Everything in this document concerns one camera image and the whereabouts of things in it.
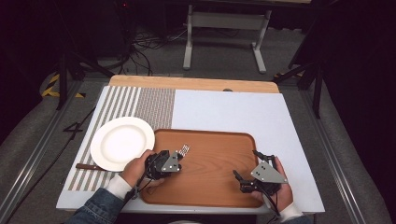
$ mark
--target metal bar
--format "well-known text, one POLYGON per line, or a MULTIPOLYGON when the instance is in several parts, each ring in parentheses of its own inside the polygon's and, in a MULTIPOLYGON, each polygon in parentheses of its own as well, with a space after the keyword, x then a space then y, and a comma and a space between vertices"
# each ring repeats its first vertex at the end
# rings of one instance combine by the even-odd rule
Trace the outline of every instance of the metal bar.
POLYGON ((184 52, 183 69, 189 70, 191 67, 192 55, 192 6, 189 6, 189 15, 187 16, 187 43, 184 52))
POLYGON ((320 140, 323 144, 323 153, 326 158, 327 163, 329 163, 330 169, 332 170, 332 175, 334 177, 335 183, 337 184, 338 189, 340 190, 341 196, 346 204, 346 210, 349 213, 349 216, 353 223, 366 223, 364 217, 359 209, 359 206, 355 200, 355 196, 353 195, 352 189, 349 186, 346 176, 344 175, 343 169, 340 163, 337 160, 337 157, 332 148, 332 144, 328 138, 326 131, 320 121, 320 119, 316 119, 316 115, 314 111, 311 109, 311 97, 307 91, 300 91, 300 94, 303 98, 304 105, 307 108, 307 112, 309 118, 311 118, 315 130, 320 137, 320 140))
POLYGON ((307 63, 307 64, 304 64, 304 65, 300 65, 300 66, 298 66, 296 68, 293 68, 292 70, 290 70, 289 72, 283 74, 280 77, 273 78, 272 81, 275 82, 276 84, 279 84, 280 82, 282 82, 282 81, 284 81, 284 80, 286 80, 286 79, 288 79, 290 77, 293 77, 293 76, 305 71, 306 69, 308 69, 312 65, 314 65, 314 64, 313 63, 307 63))
MULTIPOLYGON (((145 3, 164 3, 163 0, 144 0, 145 3)), ((331 13, 345 13, 341 9, 332 9, 329 6, 312 6, 305 3, 288 3, 288 2, 274 2, 274 1, 241 1, 241 0, 166 0, 169 5, 193 5, 193 6, 218 6, 218 7, 238 7, 238 8, 255 8, 265 7, 269 10, 298 10, 303 13, 311 13, 312 15, 318 14, 331 14, 331 13)))
POLYGON ((317 119, 320 119, 319 105, 320 105, 322 81, 323 81, 323 75, 319 67, 317 78, 315 79, 314 102, 312 103, 312 109, 314 110, 317 119))
POLYGON ((91 62, 90 60, 82 57, 81 55, 75 53, 74 51, 69 51, 68 53, 70 53, 70 55, 77 59, 79 62, 85 63, 87 64, 89 67, 95 69, 96 71, 102 73, 103 75, 107 76, 107 77, 113 77, 115 74, 108 71, 107 69, 105 69, 104 67, 100 66, 97 63, 91 62))
POLYGON ((241 30, 260 30, 263 15, 245 15, 214 12, 193 12, 192 27, 228 28, 241 30))
POLYGON ((61 59, 59 60, 59 74, 60 74, 60 82, 59 82, 59 103, 57 110, 60 110, 64 105, 64 102, 67 101, 67 68, 66 68, 66 56, 62 54, 61 59))
MULTIPOLYGON (((81 85, 81 82, 73 82, 70 88, 69 95, 76 95, 78 93, 78 89, 81 85)), ((61 122, 62 117, 70 105, 70 102, 74 99, 74 97, 70 97, 65 103, 62 109, 55 111, 52 119, 49 122, 49 126, 44 131, 43 135, 41 136, 40 140, 38 141, 35 149, 33 150, 30 158, 25 163, 23 168, 21 169, 14 185, 12 186, 11 190, 8 192, 7 197, 3 200, 0 206, 0 223, 6 223, 8 217, 12 213, 12 210, 18 204, 25 188, 29 184, 30 179, 32 178, 33 174, 35 173, 35 169, 37 168, 38 164, 40 163, 41 159, 43 158, 46 150, 50 144, 51 137, 53 136, 56 128, 58 127, 59 123, 61 122)))
POLYGON ((264 18, 262 18, 262 24, 260 27, 259 38, 257 39, 254 50, 260 50, 260 48, 262 47, 262 40, 264 39, 265 31, 267 31, 268 23, 271 18, 271 12, 272 12, 271 10, 267 10, 265 12, 264 18))

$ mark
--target table leg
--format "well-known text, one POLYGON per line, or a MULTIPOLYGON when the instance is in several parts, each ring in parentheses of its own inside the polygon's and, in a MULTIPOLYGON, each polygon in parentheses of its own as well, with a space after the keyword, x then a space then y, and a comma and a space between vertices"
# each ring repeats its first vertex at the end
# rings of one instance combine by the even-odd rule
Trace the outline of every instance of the table leg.
POLYGON ((187 16, 187 44, 186 52, 184 53, 183 69, 189 70, 191 67, 191 55, 192 55, 192 5, 189 5, 189 15, 187 16))
POLYGON ((262 74, 266 73, 267 70, 265 68, 264 61, 262 59, 262 53, 260 52, 260 48, 262 46, 262 40, 264 39, 265 31, 267 30, 268 22, 270 21, 271 12, 272 12, 271 10, 267 10, 265 12, 265 17, 263 17, 262 20, 262 27, 260 29, 259 38, 257 42, 251 43, 253 47, 254 57, 256 58, 256 63, 259 66, 259 72, 262 74))

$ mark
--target knife handle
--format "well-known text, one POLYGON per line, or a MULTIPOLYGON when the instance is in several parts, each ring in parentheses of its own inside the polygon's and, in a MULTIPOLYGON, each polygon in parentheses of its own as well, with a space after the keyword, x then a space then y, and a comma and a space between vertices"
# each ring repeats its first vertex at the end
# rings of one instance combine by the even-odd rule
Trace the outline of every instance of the knife handle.
POLYGON ((89 164, 83 164, 83 163, 77 163, 76 168, 78 169, 83 169, 83 170, 97 170, 97 171, 105 171, 105 169, 101 168, 100 166, 97 165, 89 165, 89 164))

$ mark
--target wooden tray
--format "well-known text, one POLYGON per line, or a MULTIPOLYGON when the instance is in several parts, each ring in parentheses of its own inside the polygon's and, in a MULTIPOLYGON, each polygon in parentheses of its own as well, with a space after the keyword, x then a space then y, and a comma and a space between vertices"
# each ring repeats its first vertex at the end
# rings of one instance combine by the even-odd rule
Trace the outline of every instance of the wooden tray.
POLYGON ((140 192, 146 203, 217 207, 259 207, 259 201, 239 190, 233 175, 251 179, 258 160, 252 153, 254 139, 247 133, 223 133, 160 129, 155 132, 154 151, 172 154, 184 144, 190 151, 179 163, 182 169, 166 177, 157 188, 140 192))

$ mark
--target tripod leg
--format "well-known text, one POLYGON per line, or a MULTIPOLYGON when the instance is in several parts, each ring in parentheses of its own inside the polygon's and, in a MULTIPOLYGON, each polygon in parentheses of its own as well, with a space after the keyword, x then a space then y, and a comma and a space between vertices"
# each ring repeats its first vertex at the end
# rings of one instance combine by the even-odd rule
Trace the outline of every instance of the tripod leg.
POLYGON ((60 74, 60 90, 59 90, 59 103, 57 110, 60 110, 67 100, 67 68, 66 56, 62 54, 59 59, 59 74, 60 74))
POLYGON ((313 64, 309 68, 304 71, 303 76, 301 77, 300 81, 298 81, 297 86, 299 90, 308 90, 311 86, 312 82, 318 75, 318 65, 313 64))
POLYGON ((85 77, 85 73, 82 70, 81 65, 79 64, 78 60, 73 57, 70 53, 65 54, 66 60, 66 68, 69 71, 70 76, 74 80, 82 80, 85 77))
POLYGON ((320 119, 319 115, 319 104, 320 104, 320 94, 321 94, 321 85, 323 81, 323 75, 320 70, 320 67, 318 68, 318 74, 317 78, 315 80, 315 90, 314 90, 314 102, 312 104, 312 108, 314 109, 315 115, 317 116, 317 119, 320 119))
POLYGON ((70 51, 70 55, 71 55, 71 57, 74 57, 75 59, 77 59, 78 62, 82 62, 82 63, 87 64, 91 68, 95 69, 96 71, 102 73, 103 75, 105 75, 107 77, 113 77, 115 75, 114 73, 106 70, 104 67, 100 66, 99 64, 93 63, 93 62, 87 60, 86 58, 76 54, 73 51, 70 51))
POLYGON ((275 77, 272 81, 275 82, 276 84, 278 84, 278 83, 282 82, 283 80, 286 80, 286 79, 288 79, 290 77, 293 77, 293 76, 305 71, 306 69, 308 69, 312 65, 313 65, 313 63, 300 65, 300 66, 290 70, 289 72, 285 73, 284 75, 282 75, 280 77, 275 77))

